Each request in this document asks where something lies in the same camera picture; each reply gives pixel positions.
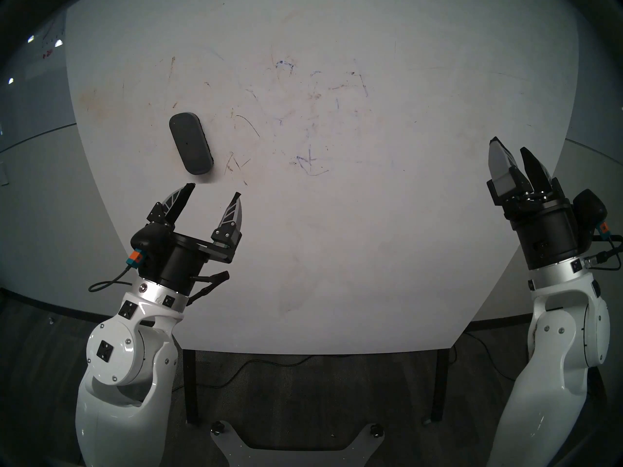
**black eraser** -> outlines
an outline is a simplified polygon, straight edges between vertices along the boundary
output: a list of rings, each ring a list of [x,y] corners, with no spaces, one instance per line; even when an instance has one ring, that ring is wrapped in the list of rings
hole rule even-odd
[[[190,112],[178,113],[169,120],[169,128],[188,172],[199,176],[212,169],[214,159],[199,117]]]

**black metal frame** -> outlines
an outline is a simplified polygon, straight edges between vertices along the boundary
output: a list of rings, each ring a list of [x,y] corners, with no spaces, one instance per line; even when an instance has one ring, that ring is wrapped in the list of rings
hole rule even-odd
[[[197,401],[197,359],[195,350],[182,350],[184,372],[184,402],[186,403],[186,423],[199,425],[199,406]]]

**black cylindrical motor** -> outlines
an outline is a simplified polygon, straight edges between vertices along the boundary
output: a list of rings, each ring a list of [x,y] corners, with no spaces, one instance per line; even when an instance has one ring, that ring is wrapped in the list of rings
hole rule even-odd
[[[580,253],[577,221],[568,199],[544,202],[540,209],[519,221],[511,221],[517,232],[528,269],[537,269]]]

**whiteboard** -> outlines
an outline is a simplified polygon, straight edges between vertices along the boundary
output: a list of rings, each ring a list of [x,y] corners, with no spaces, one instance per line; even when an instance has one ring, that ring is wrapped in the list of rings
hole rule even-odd
[[[186,309],[183,348],[435,349],[518,245],[486,187],[488,142],[554,169],[577,31],[565,0],[82,0],[67,71],[128,251],[184,183],[198,187],[176,230],[198,238],[242,193],[234,262],[203,271],[231,279]],[[206,133],[206,176],[171,137],[182,111]]]

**wire on floor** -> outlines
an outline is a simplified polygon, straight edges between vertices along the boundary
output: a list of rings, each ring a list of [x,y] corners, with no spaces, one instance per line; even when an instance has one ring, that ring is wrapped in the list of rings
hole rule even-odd
[[[236,373],[234,373],[234,375],[232,375],[230,377],[229,380],[227,380],[225,383],[221,384],[221,385],[206,385],[206,384],[201,384],[198,383],[197,386],[198,387],[205,387],[205,388],[225,388],[227,387],[231,382],[234,381],[234,379],[236,379],[236,377],[238,376],[238,374],[242,371],[242,369],[247,366],[250,365],[251,363],[264,363],[267,365],[273,365],[276,367],[284,367],[284,368],[291,368],[291,367],[297,367],[299,365],[302,365],[303,363],[305,363],[308,360],[311,360],[312,358],[316,357],[316,356],[325,356],[325,357],[329,357],[329,358],[347,358],[351,355],[309,355],[306,356],[305,358],[303,358],[301,361],[297,361],[296,363],[289,363],[289,364],[284,364],[284,363],[275,363],[273,361],[269,361],[269,360],[260,360],[260,359],[256,359],[253,358],[251,360],[247,360],[245,361],[242,366],[240,368],[238,368],[236,370]],[[173,390],[171,391],[171,393],[175,392],[176,390],[179,390],[180,388],[183,388],[184,384],[173,388]]]
[[[514,381],[516,380],[516,378],[507,377],[504,373],[502,373],[500,370],[498,370],[498,367],[497,367],[497,366],[495,366],[494,359],[493,359],[493,357],[491,356],[491,353],[489,352],[489,348],[486,346],[486,344],[485,344],[485,342],[484,342],[484,341],[482,341],[482,340],[481,340],[480,338],[478,338],[477,336],[474,336],[474,335],[472,335],[471,333],[468,333],[468,332],[466,332],[466,331],[464,331],[464,332],[463,332],[463,334],[466,334],[466,335],[468,335],[468,336],[471,336],[471,337],[472,337],[472,338],[474,338],[476,341],[479,341],[479,342],[480,342],[480,344],[481,344],[482,346],[484,346],[484,347],[485,347],[486,354],[487,354],[487,356],[489,357],[489,360],[491,361],[491,365],[494,367],[494,370],[495,370],[495,371],[497,371],[500,375],[502,375],[504,378],[506,378],[506,380],[510,380],[510,381],[512,381],[512,382],[514,382]]]
[[[506,376],[504,373],[502,373],[500,370],[498,370],[498,367],[497,367],[497,366],[495,366],[494,359],[493,359],[493,357],[491,356],[491,353],[489,352],[489,348],[486,346],[486,344],[484,343],[484,341],[482,341],[480,338],[478,338],[478,337],[476,337],[476,336],[472,335],[471,333],[464,332],[464,334],[466,334],[466,335],[468,335],[468,336],[471,336],[471,337],[472,337],[472,338],[474,338],[475,340],[479,341],[479,342],[481,343],[481,345],[482,345],[482,346],[484,346],[484,347],[485,347],[486,354],[487,354],[487,356],[489,357],[489,360],[491,361],[491,365],[493,365],[493,367],[494,367],[495,371],[497,371],[500,375],[502,375],[502,376],[503,376],[504,378],[506,378],[507,380],[510,380],[510,381],[512,381],[512,382],[514,382],[514,381],[515,381],[515,379],[514,379],[514,378],[508,377],[508,376]],[[453,346],[452,346],[452,350],[454,351],[454,360],[452,360],[452,361],[449,363],[450,365],[454,365],[454,364],[458,361],[458,350],[457,350],[457,346],[456,346],[456,345],[453,345]],[[306,361],[311,360],[312,358],[314,358],[314,357],[316,357],[316,356],[325,356],[325,357],[329,357],[329,358],[346,358],[346,357],[349,357],[349,356],[351,356],[351,355],[309,355],[309,356],[306,356],[305,358],[303,358],[302,360],[297,361],[296,363],[289,363],[289,364],[284,364],[284,363],[276,363],[276,362],[272,362],[272,361],[269,361],[269,360],[260,360],[260,359],[253,358],[253,359],[251,359],[251,360],[247,360],[247,361],[245,361],[245,362],[242,364],[242,366],[240,366],[240,368],[238,368],[238,369],[236,370],[236,372],[235,372],[235,373],[234,373],[234,374],[233,374],[233,375],[229,378],[229,380],[227,380],[225,383],[223,383],[223,384],[221,384],[221,385],[207,385],[207,384],[197,383],[197,386],[198,386],[198,387],[204,387],[204,388],[214,388],[214,389],[218,389],[218,388],[225,388],[225,387],[227,387],[227,386],[228,386],[231,382],[233,382],[233,381],[236,379],[236,377],[240,374],[240,372],[244,369],[244,367],[245,367],[245,366],[250,365],[251,363],[264,363],[264,364],[267,364],[267,365],[273,365],[273,366],[276,366],[276,367],[291,368],[291,367],[297,367],[297,366],[299,366],[299,365],[302,365],[302,364],[303,364],[303,363],[305,363]],[[173,393],[173,392],[175,392],[175,391],[179,390],[180,388],[184,388],[184,384],[181,384],[181,385],[179,385],[179,386],[177,386],[177,387],[173,388],[173,390],[171,391],[171,393]]]

